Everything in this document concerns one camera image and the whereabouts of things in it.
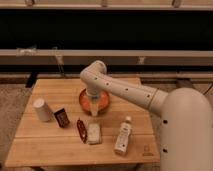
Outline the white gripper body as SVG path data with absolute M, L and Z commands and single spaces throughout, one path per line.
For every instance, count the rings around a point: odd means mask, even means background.
M 90 104 L 90 111 L 91 115 L 96 117 L 99 111 L 99 96 L 89 96 L 89 104 Z

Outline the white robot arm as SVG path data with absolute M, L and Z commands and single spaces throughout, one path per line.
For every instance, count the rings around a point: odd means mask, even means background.
M 97 60 L 80 79 L 91 100 L 105 90 L 161 117 L 161 171 L 213 171 L 213 107 L 193 88 L 171 92 L 128 83 L 107 75 Z

